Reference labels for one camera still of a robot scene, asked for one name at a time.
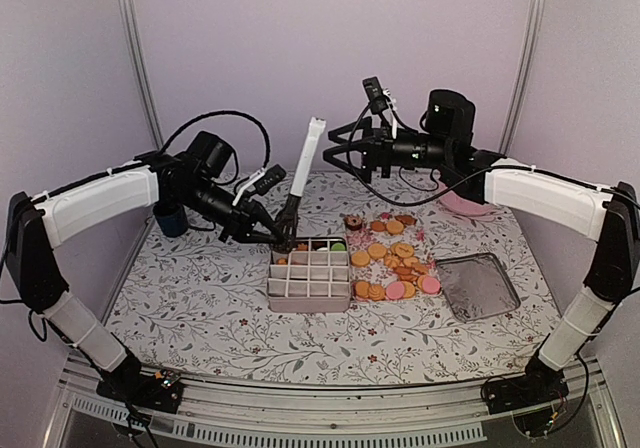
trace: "white wall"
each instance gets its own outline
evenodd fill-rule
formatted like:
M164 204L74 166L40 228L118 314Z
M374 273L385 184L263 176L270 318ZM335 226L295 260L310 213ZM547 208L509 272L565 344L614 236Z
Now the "white wall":
M53 189L152 148L117 0L0 0L0 226L12 194ZM96 227L57 252L72 290L95 312L142 214ZM4 228L0 230L4 243ZM8 273L0 296L14 298ZM0 309L0 446L42 443L67 349L41 344L27 310Z
M477 106L476 139L497 148L518 68L529 0L135 0L162 131L196 114L246 110L262 120L273 160L293 168L311 116L330 128L366 103L378 75L417 125L429 91ZM262 160L245 121L201 124ZM185 146L190 140L176 146ZM324 140L319 151L326 147ZM330 169L316 156L316 169Z
M547 0L512 156L570 176L640 188L640 3ZM595 245L519 217L564 309ZM640 296L627 300L596 344L628 446L639 446Z

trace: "leaf pattern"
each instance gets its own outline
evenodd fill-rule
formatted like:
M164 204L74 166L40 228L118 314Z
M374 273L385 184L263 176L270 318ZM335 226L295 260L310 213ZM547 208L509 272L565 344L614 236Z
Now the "leaf pattern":
M406 176L413 184L429 184L426 176ZM272 215L290 180L264 197ZM424 196L397 180L374 183L387 196ZM312 174L305 190L298 228L304 236L344 236L340 214L371 217L390 208L344 173ZM214 234L193 231L168 239L155 227L118 295L108 328L149 365L252 380L380 385L522 371L559 316L513 214L496 208L471 220L437 202L407 212L420 218L421 236L436 259L495 253L520 308L461 323L443 296L420 296L353 302L346 313L272 313L265 296L268 246L223 244Z

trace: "floral tablecloth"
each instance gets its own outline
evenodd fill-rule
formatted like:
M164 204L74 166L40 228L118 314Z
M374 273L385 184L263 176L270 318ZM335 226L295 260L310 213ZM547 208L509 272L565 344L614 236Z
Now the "floral tablecloth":
M429 184L422 175L410 181ZM264 199L274 215L289 182ZM425 196L398 179L374 183L402 200ZM389 208L347 174L312 174L298 233L344 234L341 213ZM438 202L410 212L422 220L436 259L495 253L522 305L471 323L456 320L443 296L354 302L346 313L281 315L267 306L268 246L223 244L215 234L193 231L168 239L156 226L107 326L147 364L233 378L384 385L521 371L559 315L513 214L497 208L468 219Z

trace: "rectangular tray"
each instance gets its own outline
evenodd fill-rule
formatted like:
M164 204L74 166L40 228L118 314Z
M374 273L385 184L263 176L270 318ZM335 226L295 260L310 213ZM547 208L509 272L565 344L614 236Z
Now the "rectangular tray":
M339 237L298 238L310 251L294 249L289 254L273 251L267 296L269 309L277 313L338 313L349 309L349 252L331 251L333 243L347 242ZM278 260L286 259L286 264Z
M436 268L453 316L463 323L520 307L520 298L493 253L440 260Z

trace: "robotic arm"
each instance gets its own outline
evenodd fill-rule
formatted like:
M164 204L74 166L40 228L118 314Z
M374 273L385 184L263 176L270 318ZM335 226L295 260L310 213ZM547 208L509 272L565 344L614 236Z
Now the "robotic arm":
M147 153L54 193L33 198L19 193L11 199L6 265L20 298L100 371L99 394L175 413L182 386L166 370L154 377L141 374L140 361L69 291L53 249L98 223L153 204L195 210L222 225L222 241L231 237L240 243L281 242L282 233L269 213L251 196L265 194L282 181L284 170L278 165L261 170L233 195L212 181L232 152L216 135L200 132L175 157ZM258 223L269 233L255 230Z
M634 189L626 183L611 188L579 182L499 153L474 149L471 140L475 107L452 91L431 92L421 119L426 133L408 127L392 129L383 115L391 108L394 125L400 122L392 100L382 94L376 78L363 84L369 105L357 122L329 132L329 139L338 146L325 150L325 161L353 174L374 193L368 183L378 168L383 178L390 176L392 166L436 168L440 180L449 187L447 191L455 191L464 199L532 213L598 243L582 289L559 326L531 358L525 374L506 382L489 382L485 387L491 413L551 401L558 393L566 396L562 369L604 326L632 289L640 261L640 221ZM372 118L364 117L368 109L380 117L379 127L373 127ZM359 130L362 137L353 141ZM337 158L353 151L361 154L358 167L349 157L347 162Z

